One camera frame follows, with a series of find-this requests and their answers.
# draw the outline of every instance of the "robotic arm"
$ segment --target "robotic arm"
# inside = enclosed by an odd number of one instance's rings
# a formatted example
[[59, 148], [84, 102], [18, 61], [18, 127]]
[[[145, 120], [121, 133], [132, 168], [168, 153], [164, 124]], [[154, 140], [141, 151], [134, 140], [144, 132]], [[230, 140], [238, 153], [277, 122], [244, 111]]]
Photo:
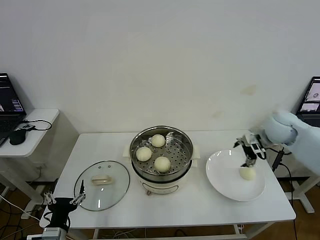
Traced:
[[44, 197], [50, 210], [44, 217], [52, 214], [50, 224], [44, 228], [42, 234], [28, 235], [27, 240], [65, 240], [70, 227], [69, 213], [76, 210], [86, 198], [84, 181], [82, 180], [80, 193], [75, 198], [54, 198], [52, 192], [45, 193]]
[[314, 173], [320, 175], [320, 128], [301, 121], [289, 112], [271, 115], [256, 133], [237, 138], [234, 147], [241, 145], [246, 155], [242, 167], [252, 167], [257, 157], [266, 159], [265, 147], [280, 144]]

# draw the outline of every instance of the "wooden floor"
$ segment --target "wooden floor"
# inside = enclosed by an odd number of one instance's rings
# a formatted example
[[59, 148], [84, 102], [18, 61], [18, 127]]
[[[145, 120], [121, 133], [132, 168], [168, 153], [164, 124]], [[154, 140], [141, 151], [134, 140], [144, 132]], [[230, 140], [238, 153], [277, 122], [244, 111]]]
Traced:
[[[282, 188], [287, 191], [289, 189], [288, 183], [281, 183]], [[320, 187], [313, 187], [308, 193], [307, 197], [310, 200], [312, 206], [315, 209], [315, 213], [308, 214], [305, 212], [301, 203], [297, 200], [294, 201], [294, 210], [296, 212], [296, 230], [299, 240], [320, 240]], [[11, 201], [13, 204], [24, 208], [28, 203], [28, 197], [26, 197], [19, 190], [10, 191], [6, 198]], [[19, 213], [20, 211], [13, 206], [12, 212]], [[0, 203], [0, 209], [7, 212], [10, 211], [9, 205], [2, 201]], [[35, 212], [32, 215], [38, 218], [41, 217], [43, 210]], [[5, 226], [9, 220], [9, 214], [0, 211], [0, 228]], [[0, 230], [0, 240], [4, 237], [12, 234], [17, 230], [17, 227], [14, 225], [20, 224], [22, 228], [25, 228], [31, 224], [31, 227], [23, 230], [23, 236], [31, 234], [40, 234], [42, 229], [39, 227], [37, 221], [33, 218], [28, 220], [20, 220], [20, 215], [15, 214], [11, 215], [11, 218], [8, 222], [10, 225], [4, 231], [4, 228]], [[244, 232], [248, 230], [250, 226], [244, 226]], [[119, 231], [130, 231], [132, 229], [103, 229], [99, 232], [99, 238], [112, 239], [114, 234]], [[92, 238], [94, 231], [92, 229], [83, 230], [88, 238]], [[170, 228], [148, 228], [146, 230], [147, 238], [155, 237], [183, 237], [184, 234], [187, 236], [205, 236], [205, 235], [222, 235], [222, 234], [233, 234], [232, 226], [206, 226], [206, 227], [170, 227]], [[16, 236], [13, 234], [6, 238], [6, 240], [19, 240], [21, 238], [21, 233], [17, 233]], [[144, 238], [145, 229], [139, 228], [127, 234], [129, 238]], [[124, 234], [120, 235], [120, 238], [127, 238]], [[294, 240], [294, 226], [292, 221], [287, 222], [277, 222], [274, 223], [271, 227], [266, 229], [264, 232], [254, 237], [253, 240]]]

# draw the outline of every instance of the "laptop screen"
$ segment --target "laptop screen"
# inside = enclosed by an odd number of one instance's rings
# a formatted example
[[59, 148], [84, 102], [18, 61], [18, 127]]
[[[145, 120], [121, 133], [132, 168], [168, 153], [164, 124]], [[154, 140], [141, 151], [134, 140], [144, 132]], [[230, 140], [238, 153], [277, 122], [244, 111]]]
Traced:
[[297, 114], [320, 115], [320, 77], [314, 76]]
[[8, 75], [0, 73], [0, 115], [24, 112]]

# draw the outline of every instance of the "steamed bun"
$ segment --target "steamed bun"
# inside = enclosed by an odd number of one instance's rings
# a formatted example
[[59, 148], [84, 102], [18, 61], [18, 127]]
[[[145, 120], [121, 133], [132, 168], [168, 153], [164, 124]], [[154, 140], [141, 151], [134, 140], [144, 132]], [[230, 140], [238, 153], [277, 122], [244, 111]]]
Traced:
[[240, 167], [239, 172], [244, 180], [252, 181], [256, 178], [256, 170], [254, 167]]
[[153, 137], [151, 138], [151, 144], [156, 148], [162, 147], [163, 145], [165, 145], [165, 143], [165, 137], [160, 134], [153, 135]]
[[165, 156], [157, 157], [157, 159], [154, 161], [154, 168], [159, 173], [165, 173], [169, 171], [170, 167], [171, 167], [171, 162]]
[[152, 151], [146, 147], [146, 146], [143, 146], [143, 147], [140, 147], [136, 153], [136, 158], [141, 161], [141, 162], [145, 162], [145, 161], [148, 161], [151, 156], [152, 156]]

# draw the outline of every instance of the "glass lid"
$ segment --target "glass lid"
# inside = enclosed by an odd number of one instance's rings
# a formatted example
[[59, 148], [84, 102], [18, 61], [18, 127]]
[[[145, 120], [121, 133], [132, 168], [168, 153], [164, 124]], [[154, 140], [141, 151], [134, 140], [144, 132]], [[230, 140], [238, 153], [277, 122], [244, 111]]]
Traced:
[[80, 206], [89, 211], [102, 211], [116, 205], [125, 196], [130, 176], [121, 163], [97, 162], [81, 173], [74, 186], [74, 196], [79, 195], [82, 180], [85, 200]]

